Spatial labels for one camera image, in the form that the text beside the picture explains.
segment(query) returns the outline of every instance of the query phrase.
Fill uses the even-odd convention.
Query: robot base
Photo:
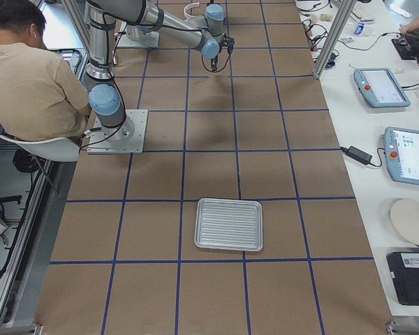
[[[126,110],[126,115],[133,121],[135,130],[132,137],[118,144],[103,141],[98,144],[93,144],[87,147],[89,154],[141,154],[145,144],[146,125],[147,125],[147,110]],[[96,118],[94,127],[101,127],[101,123]],[[90,138],[91,142],[98,142],[104,139],[102,133],[96,133]]]
[[[118,43],[118,48],[136,48],[136,49],[147,49],[149,47],[157,48],[159,46],[159,36],[160,34],[156,31],[153,31],[147,35],[143,36],[143,40],[131,40],[126,35],[121,36],[121,39]]]

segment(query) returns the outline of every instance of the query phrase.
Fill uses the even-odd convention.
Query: blue joint cap
[[[219,54],[219,44],[213,38],[205,43],[202,48],[202,56],[206,59],[213,59]]]
[[[205,11],[206,16],[214,21],[223,21],[223,8],[217,3],[212,3]]]
[[[89,102],[93,110],[103,116],[110,116],[117,112],[121,99],[117,90],[109,84],[99,84],[89,93]]]

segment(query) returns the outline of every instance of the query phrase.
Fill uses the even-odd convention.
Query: metal tray
[[[263,248],[262,216],[257,201],[200,199],[194,242],[201,248],[259,251]]]

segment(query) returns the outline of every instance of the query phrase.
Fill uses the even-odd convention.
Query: label sticker
[[[365,28],[365,24],[362,22],[358,22],[355,26],[354,34],[360,35],[364,28]]]
[[[405,267],[419,269],[419,253],[401,253],[400,255]]]

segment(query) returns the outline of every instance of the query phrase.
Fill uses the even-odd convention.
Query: black box
[[[386,260],[399,303],[419,306],[419,253],[390,253]]]
[[[393,38],[391,40],[392,44],[394,45],[394,47],[397,50],[397,53],[399,54],[400,58],[402,58],[403,60],[408,60],[408,59],[416,59],[415,58],[415,51],[412,49],[411,45],[407,44],[407,45],[400,45],[399,41],[400,40],[405,40],[405,38]]]

